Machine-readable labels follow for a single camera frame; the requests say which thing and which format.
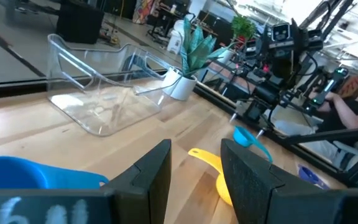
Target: blue scoop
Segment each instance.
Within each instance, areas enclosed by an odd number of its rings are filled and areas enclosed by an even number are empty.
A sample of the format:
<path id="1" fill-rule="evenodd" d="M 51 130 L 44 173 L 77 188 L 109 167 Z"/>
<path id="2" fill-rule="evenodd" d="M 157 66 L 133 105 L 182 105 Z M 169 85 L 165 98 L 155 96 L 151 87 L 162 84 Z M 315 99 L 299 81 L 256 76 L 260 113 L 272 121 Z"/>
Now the blue scoop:
<path id="1" fill-rule="evenodd" d="M 0 189 L 99 189 L 109 180 L 90 172 L 46 166 L 17 157 L 0 157 Z"/>
<path id="2" fill-rule="evenodd" d="M 273 158 L 270 155 L 269 151 L 265 148 L 265 146 L 262 145 L 262 143 L 260 143 L 254 137 L 254 135 L 252 135 L 252 133 L 250 133 L 245 128 L 240 127 L 240 126 L 235 126 L 234 127 L 233 139 L 237 144 L 240 144 L 241 146 L 244 146 L 244 147 L 249 147 L 252 144 L 254 144 L 260 150 L 262 150 L 262 152 L 265 153 L 265 155 L 267 156 L 267 159 L 268 159 L 269 162 L 273 162 Z"/>

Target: green leaves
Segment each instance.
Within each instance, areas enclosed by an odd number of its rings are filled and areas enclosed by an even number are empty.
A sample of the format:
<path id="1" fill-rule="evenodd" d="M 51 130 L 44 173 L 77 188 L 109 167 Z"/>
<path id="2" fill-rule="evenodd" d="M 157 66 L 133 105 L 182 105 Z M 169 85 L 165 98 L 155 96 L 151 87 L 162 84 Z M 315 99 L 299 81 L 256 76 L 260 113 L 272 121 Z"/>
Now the green leaves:
<path id="1" fill-rule="evenodd" d="M 181 72 L 183 74 L 187 74 L 190 72 L 190 67 L 187 62 L 187 51 L 183 45 L 180 47 L 180 55 L 181 55 L 181 70 L 182 70 Z"/>
<path id="2" fill-rule="evenodd" d="M 191 37 L 190 41 L 190 48 L 188 52 L 192 52 L 196 50 L 197 46 L 204 40 L 203 30 L 200 27 L 197 27 L 196 30 L 193 32 L 193 36 Z"/>
<path id="3" fill-rule="evenodd" d="M 185 30 L 185 36 L 183 38 L 182 46 L 185 48 L 186 52 L 190 47 L 190 39 L 191 39 L 191 24 L 190 21 L 185 17 L 185 22 L 183 23 L 183 29 Z"/>
<path id="4" fill-rule="evenodd" d="M 255 32 L 255 24 L 243 16 L 235 16 L 231 22 L 231 29 L 234 32 L 234 39 L 239 36 L 249 39 Z"/>
<path id="5" fill-rule="evenodd" d="M 180 55 L 182 73 L 186 78 L 190 78 L 196 71 L 206 68 L 212 61 L 218 59 L 225 50 L 231 47 L 230 45 L 212 53 L 216 38 L 209 35 L 204 39 L 203 30 L 199 26 L 196 26 L 195 31 L 191 34 L 191 24 L 187 18 L 185 18 L 183 28 L 185 36 L 180 48 Z"/>
<path id="6" fill-rule="evenodd" d="M 237 44 L 237 43 L 231 43 L 229 46 L 227 47 L 222 47 L 220 49 L 217 49 L 215 50 L 214 52 L 210 53 L 208 55 L 208 59 L 211 59 L 211 58 L 215 58 L 215 57 L 218 57 L 219 55 L 221 55 L 223 52 L 225 52 L 227 49 L 230 49 L 231 46 L 233 46 L 234 44 Z"/>

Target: colorful poster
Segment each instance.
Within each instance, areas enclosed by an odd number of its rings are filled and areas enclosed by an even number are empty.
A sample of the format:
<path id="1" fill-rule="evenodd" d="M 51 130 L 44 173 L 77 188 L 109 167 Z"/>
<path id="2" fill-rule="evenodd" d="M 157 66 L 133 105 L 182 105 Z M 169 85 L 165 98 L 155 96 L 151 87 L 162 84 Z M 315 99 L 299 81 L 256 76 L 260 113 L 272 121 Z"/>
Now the colorful poster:
<path id="1" fill-rule="evenodd" d="M 154 9 L 154 2 L 159 2 L 159 0 L 137 0 L 132 21 L 136 24 L 145 24 L 147 16 Z"/>
<path id="2" fill-rule="evenodd" d="M 343 98 L 349 96 L 356 96 L 358 94 L 358 77 L 352 76 L 348 78 L 339 90 L 339 95 Z"/>

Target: acrylic container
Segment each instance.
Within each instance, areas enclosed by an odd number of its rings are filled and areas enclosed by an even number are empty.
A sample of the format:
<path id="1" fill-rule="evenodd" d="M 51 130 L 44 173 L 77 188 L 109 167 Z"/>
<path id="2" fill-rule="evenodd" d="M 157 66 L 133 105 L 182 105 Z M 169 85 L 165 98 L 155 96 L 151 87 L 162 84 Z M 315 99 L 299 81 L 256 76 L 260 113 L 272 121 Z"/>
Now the acrylic container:
<path id="1" fill-rule="evenodd" d="M 73 49 L 55 34 L 48 43 L 48 99 L 91 134 L 112 135 L 172 101 L 163 92 L 172 66 L 145 50 Z"/>

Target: potted plant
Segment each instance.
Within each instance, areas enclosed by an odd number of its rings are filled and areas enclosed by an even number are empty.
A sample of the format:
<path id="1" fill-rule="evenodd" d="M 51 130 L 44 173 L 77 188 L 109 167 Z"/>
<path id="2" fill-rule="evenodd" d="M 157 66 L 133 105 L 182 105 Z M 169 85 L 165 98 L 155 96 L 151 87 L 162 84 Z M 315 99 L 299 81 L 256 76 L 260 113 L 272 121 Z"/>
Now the potted plant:
<path id="1" fill-rule="evenodd" d="M 185 35 L 182 37 L 180 47 L 181 68 L 170 68 L 162 84 L 166 87 L 163 89 L 164 92 L 177 100 L 187 100 L 197 84 L 194 74 L 217 60 L 219 55 L 230 47 L 213 52 L 216 38 L 212 35 L 204 38 L 200 26 L 196 26 L 191 34 L 191 24 L 187 18 L 183 23 L 183 30 Z"/>
<path id="2" fill-rule="evenodd" d="M 255 24 L 248 20 L 248 18 L 237 15 L 234 16 L 233 21 L 231 22 L 231 29 L 233 30 L 233 38 L 231 43 L 235 42 L 240 37 L 243 37 L 245 42 L 254 34 Z M 229 48 L 222 53 L 219 61 L 222 63 L 227 63 L 234 54 L 235 51 Z"/>

